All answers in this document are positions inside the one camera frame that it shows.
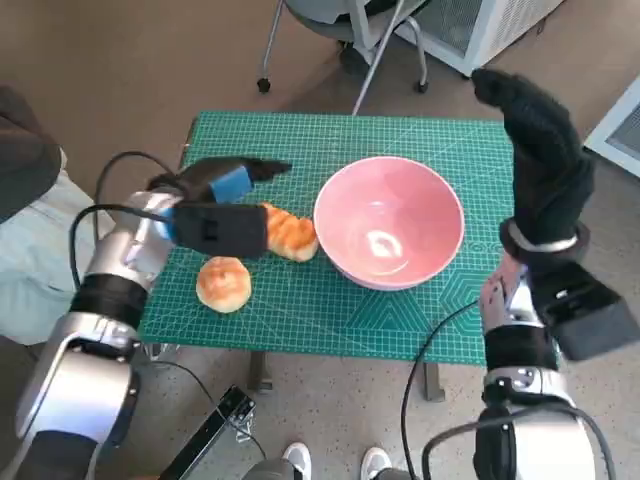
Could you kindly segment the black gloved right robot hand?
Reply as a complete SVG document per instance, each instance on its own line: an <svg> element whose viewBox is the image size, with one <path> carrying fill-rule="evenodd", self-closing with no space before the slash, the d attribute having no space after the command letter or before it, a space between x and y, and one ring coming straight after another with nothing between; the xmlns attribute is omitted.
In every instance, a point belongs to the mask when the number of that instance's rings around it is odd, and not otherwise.
<svg viewBox="0 0 640 480"><path fill-rule="evenodd" d="M481 68L471 80L476 98L502 113L513 145L520 233L536 247L571 239L594 190L594 165L568 110L521 75Z"/></svg>

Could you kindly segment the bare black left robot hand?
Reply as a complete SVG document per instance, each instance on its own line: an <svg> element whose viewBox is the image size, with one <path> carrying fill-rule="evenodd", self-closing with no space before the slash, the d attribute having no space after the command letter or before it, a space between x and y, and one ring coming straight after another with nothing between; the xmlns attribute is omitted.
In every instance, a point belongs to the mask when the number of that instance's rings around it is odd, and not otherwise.
<svg viewBox="0 0 640 480"><path fill-rule="evenodd" d="M232 203L250 193L256 183L271 181L291 168L291 164L279 160L205 157L178 173L152 178L148 189L177 190L188 201Z"/></svg>

